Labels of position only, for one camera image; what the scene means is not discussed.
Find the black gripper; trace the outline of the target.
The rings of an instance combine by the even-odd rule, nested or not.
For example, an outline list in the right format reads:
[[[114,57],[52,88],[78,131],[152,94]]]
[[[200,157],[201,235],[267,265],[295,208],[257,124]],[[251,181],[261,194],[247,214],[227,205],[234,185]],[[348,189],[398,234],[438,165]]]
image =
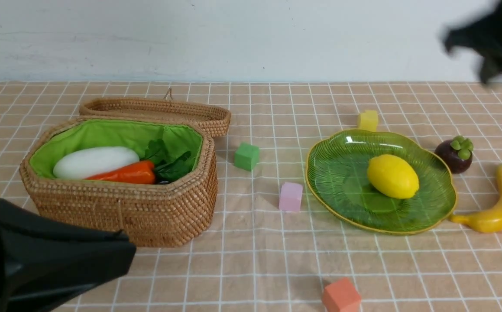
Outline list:
[[[492,79],[502,75],[502,0],[480,18],[447,30],[443,46],[448,55],[454,48],[470,48],[480,55],[478,79],[481,85],[490,85]]]

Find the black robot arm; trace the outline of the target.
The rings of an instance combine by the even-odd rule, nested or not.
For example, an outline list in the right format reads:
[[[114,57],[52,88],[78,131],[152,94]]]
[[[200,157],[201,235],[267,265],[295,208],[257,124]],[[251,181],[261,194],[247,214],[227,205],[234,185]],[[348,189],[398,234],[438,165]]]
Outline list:
[[[380,136],[428,155],[451,138],[474,147],[452,175],[456,217],[502,202],[502,83],[489,89],[444,79],[148,78],[124,67],[168,53],[213,63],[214,36],[229,44],[237,74],[281,44],[274,66],[344,70],[320,43],[356,48],[361,27],[397,41],[404,30],[369,22],[389,9],[369,0],[364,20],[324,0],[0,0],[0,312],[324,312],[342,282],[360,312],[502,312],[502,230],[443,221],[419,234],[352,225],[365,183],[330,182],[314,194],[312,157],[375,110]],[[298,14],[312,20],[299,26]],[[134,121],[120,145],[144,148],[149,130],[203,138],[194,172],[168,185],[106,185],[36,173],[35,152],[66,130]]]

